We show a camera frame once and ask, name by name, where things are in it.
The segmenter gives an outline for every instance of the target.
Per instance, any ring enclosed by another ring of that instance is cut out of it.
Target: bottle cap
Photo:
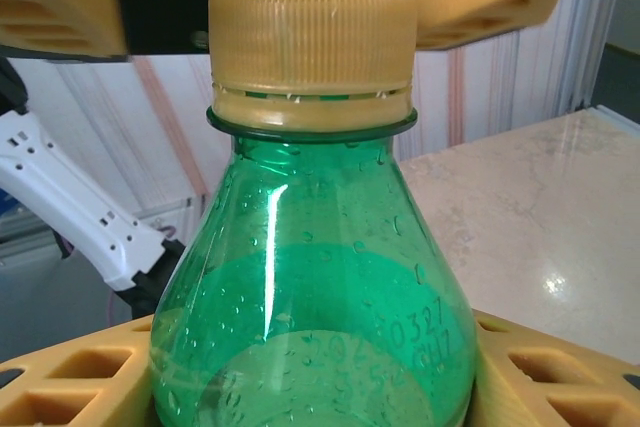
[[[209,0],[215,114],[339,132],[411,113],[415,0]]]

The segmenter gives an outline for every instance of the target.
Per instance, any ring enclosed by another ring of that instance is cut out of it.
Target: screw
[[[209,48],[209,34],[203,30],[196,30],[191,34],[191,43],[199,49],[207,50]]]

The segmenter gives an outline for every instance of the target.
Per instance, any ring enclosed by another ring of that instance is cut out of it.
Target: pink stripe
[[[158,116],[169,142],[171,142],[173,150],[176,152],[178,160],[180,160],[182,168],[193,186],[193,190],[196,195],[205,195],[207,193],[207,184],[202,177],[184,132],[180,128],[169,95],[162,82],[160,82],[153,65],[146,57],[134,57],[133,66],[140,77],[147,97],[151,101],[153,111]]]
[[[449,52],[449,147],[464,142],[464,48]]]

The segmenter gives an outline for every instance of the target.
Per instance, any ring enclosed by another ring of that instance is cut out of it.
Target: striped curtain
[[[398,157],[546,120],[588,101],[612,4],[560,0],[541,27],[418,53],[413,100],[420,121],[397,139]],[[130,211],[215,190],[230,142],[205,121],[212,101],[207,56],[12,63],[29,89],[31,111]]]

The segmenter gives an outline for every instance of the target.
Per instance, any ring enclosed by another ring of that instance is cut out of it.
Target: white marble surface
[[[640,363],[640,139],[583,111],[402,169],[474,308]]]

